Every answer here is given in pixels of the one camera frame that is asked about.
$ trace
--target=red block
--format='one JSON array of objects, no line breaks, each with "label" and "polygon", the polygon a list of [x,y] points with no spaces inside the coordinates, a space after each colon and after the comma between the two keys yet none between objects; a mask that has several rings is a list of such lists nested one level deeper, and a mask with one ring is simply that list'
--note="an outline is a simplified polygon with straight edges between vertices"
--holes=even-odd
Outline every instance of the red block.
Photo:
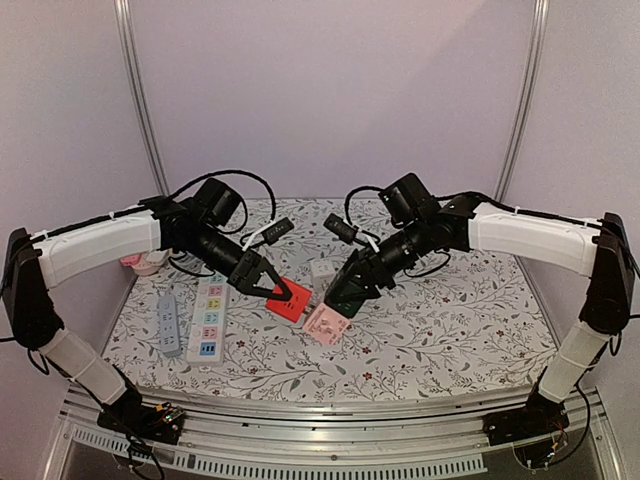
[{"label": "red block", "polygon": [[[311,290],[301,287],[297,283],[286,278],[282,279],[291,290],[291,299],[288,302],[278,300],[267,300],[267,310],[286,318],[290,322],[298,323],[305,307],[311,300]],[[276,285],[274,293],[282,293],[282,289]]]}]

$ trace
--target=floral tablecloth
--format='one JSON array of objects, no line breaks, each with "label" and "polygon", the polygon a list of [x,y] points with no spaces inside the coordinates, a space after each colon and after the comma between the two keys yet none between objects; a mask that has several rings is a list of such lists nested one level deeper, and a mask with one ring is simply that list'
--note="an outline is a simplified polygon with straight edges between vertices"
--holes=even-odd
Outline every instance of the floral tablecloth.
[{"label": "floral tablecloth", "polygon": [[[248,205],[249,228],[266,223],[268,202]],[[296,228],[260,252],[281,275],[310,287],[310,260],[328,258],[341,266],[353,249],[322,227],[331,212],[343,216],[342,201],[279,201],[278,218],[288,216]],[[381,236],[393,231],[376,200],[353,201],[352,217]],[[441,261],[430,255],[412,273]],[[192,368],[184,348],[198,280],[174,275],[165,267],[138,279],[104,353],[141,386],[299,402],[416,399],[530,384],[556,351],[512,257],[453,252],[449,265],[430,277],[396,277],[397,287],[366,302],[333,347],[274,316],[263,299],[234,291],[223,365]],[[171,359],[158,348],[156,310],[170,282],[183,346],[183,354]]]}]

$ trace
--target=cable tie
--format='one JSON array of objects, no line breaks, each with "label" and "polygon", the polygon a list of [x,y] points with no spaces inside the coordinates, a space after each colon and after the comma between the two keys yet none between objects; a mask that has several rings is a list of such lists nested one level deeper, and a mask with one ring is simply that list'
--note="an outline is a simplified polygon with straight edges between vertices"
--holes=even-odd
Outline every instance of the cable tie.
[{"label": "cable tie", "polygon": [[256,239],[256,237],[258,235],[260,235],[262,232],[264,232],[266,229],[268,229],[269,227],[273,226],[276,224],[276,221],[273,220],[272,222],[267,223],[266,225],[260,227],[258,230],[256,230],[255,232],[253,232],[249,238],[247,239],[247,242],[242,246],[242,251],[246,252],[247,250],[249,250],[249,247],[251,246],[251,244],[253,243],[253,241]]},{"label": "cable tie", "polygon": [[375,242],[373,237],[371,235],[367,235],[366,233],[364,234],[364,236],[369,242],[369,245],[371,245],[371,248],[373,248],[373,251],[376,253],[380,253],[380,248],[378,248],[378,244]]}]

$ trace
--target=purple wall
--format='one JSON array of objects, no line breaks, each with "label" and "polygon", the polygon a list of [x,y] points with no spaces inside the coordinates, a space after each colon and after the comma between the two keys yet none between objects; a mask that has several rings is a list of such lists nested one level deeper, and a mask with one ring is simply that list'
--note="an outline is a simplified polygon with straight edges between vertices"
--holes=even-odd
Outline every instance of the purple wall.
[{"label": "purple wall", "polygon": [[[577,216],[616,212],[640,258],[640,3],[553,2],[511,204]],[[587,280],[529,263],[564,337]],[[636,298],[640,289],[636,288]],[[635,302],[634,311],[640,310]],[[590,382],[602,395],[629,478],[640,472],[640,324],[624,332]]]},{"label": "purple wall", "polygon": [[[55,228],[155,193],[112,2],[9,2],[0,15],[0,261],[9,233]],[[67,325],[101,347],[129,283],[117,264],[56,289]],[[0,313],[0,336],[9,335]],[[66,383],[0,345],[0,477],[36,478]]]},{"label": "purple wall", "polygon": [[133,1],[169,183],[236,167],[281,197],[338,197],[413,170],[436,193],[492,192],[533,5]]}]

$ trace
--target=power outlet socket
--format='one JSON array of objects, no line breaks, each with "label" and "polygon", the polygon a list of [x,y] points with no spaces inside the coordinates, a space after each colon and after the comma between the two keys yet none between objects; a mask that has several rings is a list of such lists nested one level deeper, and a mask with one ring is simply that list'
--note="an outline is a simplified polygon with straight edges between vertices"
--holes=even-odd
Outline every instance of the power outlet socket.
[{"label": "power outlet socket", "polygon": [[167,293],[158,299],[160,351],[165,357],[180,355],[180,327],[176,297]]}]

